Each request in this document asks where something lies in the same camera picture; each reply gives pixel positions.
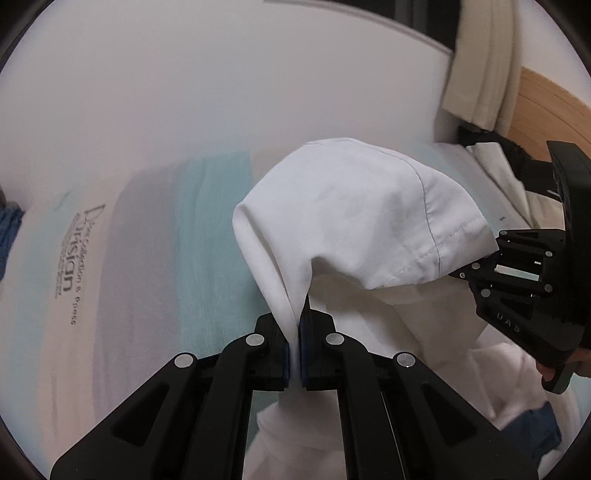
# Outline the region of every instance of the white cloth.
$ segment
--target white cloth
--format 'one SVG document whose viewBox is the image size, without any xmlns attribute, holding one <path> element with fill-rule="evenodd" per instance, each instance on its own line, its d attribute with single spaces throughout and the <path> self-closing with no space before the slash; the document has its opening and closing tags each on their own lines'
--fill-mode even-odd
<svg viewBox="0 0 591 480">
<path fill-rule="evenodd" d="M 293 366 L 289 389 L 258 416 L 244 478 L 344 478 L 336 396 L 305 392 L 297 381 L 297 321 L 312 277 L 322 277 L 313 306 L 326 306 L 340 331 L 370 351 L 406 349 L 442 367 L 473 346 L 485 324 L 466 284 L 438 279 L 494 252 L 492 232 L 450 178 L 350 139 L 289 155 L 238 205 L 233 225 Z M 343 303 L 332 305 L 339 291 Z"/>
<path fill-rule="evenodd" d="M 523 184 L 515 178 L 498 143 L 477 143 L 466 149 L 474 155 L 482 169 L 530 227 L 564 230 L 562 203 L 539 193 L 526 191 Z"/>
</svg>

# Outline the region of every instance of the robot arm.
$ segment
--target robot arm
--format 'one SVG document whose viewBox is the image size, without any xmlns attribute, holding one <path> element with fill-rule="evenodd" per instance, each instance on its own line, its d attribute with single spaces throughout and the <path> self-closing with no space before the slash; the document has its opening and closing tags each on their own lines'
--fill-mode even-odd
<svg viewBox="0 0 591 480">
<path fill-rule="evenodd" d="M 557 368 L 546 390 L 562 393 L 578 348 L 591 349 L 591 160 L 574 144 L 548 142 L 565 230 L 501 231 L 499 250 L 452 276 L 468 281 L 476 313 L 538 362 Z"/>
</svg>

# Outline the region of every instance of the bedsheet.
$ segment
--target bedsheet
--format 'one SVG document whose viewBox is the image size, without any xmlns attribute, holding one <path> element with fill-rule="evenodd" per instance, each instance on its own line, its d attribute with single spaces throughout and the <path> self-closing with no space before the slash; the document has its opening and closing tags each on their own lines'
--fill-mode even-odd
<svg viewBox="0 0 591 480">
<path fill-rule="evenodd" d="M 181 351 L 218 353 L 268 308 L 234 239 L 246 153 L 72 190 L 26 214 L 0 297 L 0 411 L 55 460 Z"/>
</svg>

